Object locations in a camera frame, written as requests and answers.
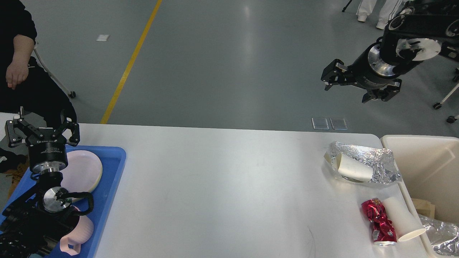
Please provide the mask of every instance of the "aluminum foil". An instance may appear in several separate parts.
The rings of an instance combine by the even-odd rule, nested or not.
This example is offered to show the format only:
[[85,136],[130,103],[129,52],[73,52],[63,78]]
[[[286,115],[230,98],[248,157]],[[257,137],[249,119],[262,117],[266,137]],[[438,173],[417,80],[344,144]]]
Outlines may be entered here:
[[[362,182],[356,179],[347,178],[338,173],[333,166],[335,158],[339,153],[343,153],[361,163],[373,168],[373,176],[369,182]],[[333,169],[333,175],[336,179],[342,179],[347,182],[360,183],[369,186],[389,185],[401,180],[401,175],[395,166],[394,155],[389,149],[375,149],[365,146],[357,146],[332,142],[328,147],[325,155],[329,157],[329,162]]]
[[433,250],[441,255],[459,256],[459,226],[419,214]]

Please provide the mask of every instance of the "gray floor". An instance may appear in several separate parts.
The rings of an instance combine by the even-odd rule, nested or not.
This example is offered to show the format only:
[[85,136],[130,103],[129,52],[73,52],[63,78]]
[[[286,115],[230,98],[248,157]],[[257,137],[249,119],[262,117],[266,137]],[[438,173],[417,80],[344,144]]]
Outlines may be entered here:
[[[39,52],[71,90],[79,122],[100,122],[155,0],[24,0]],[[402,76],[389,102],[364,90],[324,91],[323,68],[351,64],[382,31],[382,3],[366,23],[347,0],[163,0],[120,98],[114,124],[314,131],[311,118],[345,118],[350,133],[458,136],[457,63],[435,57]],[[107,42],[96,42],[110,34]]]

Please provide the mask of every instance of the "paper cup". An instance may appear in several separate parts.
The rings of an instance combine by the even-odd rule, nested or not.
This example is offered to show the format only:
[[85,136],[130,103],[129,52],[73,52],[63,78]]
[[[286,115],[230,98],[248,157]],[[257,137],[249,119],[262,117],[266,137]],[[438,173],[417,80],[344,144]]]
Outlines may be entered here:
[[343,153],[336,156],[334,166],[339,174],[362,182],[369,182],[373,176],[373,168]]
[[425,232],[424,226],[406,207],[405,203],[390,197],[382,201],[388,218],[392,221],[398,241],[413,239]]

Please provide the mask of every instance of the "white table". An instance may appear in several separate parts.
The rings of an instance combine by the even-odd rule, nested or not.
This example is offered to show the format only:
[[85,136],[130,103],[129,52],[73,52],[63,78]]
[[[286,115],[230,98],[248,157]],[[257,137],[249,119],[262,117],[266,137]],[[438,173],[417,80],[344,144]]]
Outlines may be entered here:
[[84,123],[80,132],[81,145],[127,153],[98,258],[427,257],[419,237],[371,242],[360,204],[403,200],[397,185],[341,182],[324,162],[335,140],[380,148],[374,135]]

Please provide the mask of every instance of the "person's hand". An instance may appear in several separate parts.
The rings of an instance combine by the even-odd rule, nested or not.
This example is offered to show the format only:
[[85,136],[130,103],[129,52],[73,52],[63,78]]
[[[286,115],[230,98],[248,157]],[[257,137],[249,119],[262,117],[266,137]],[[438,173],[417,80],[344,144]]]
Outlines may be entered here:
[[6,69],[6,83],[8,88],[16,89],[18,84],[21,84],[27,79],[28,67],[27,63],[13,61]]

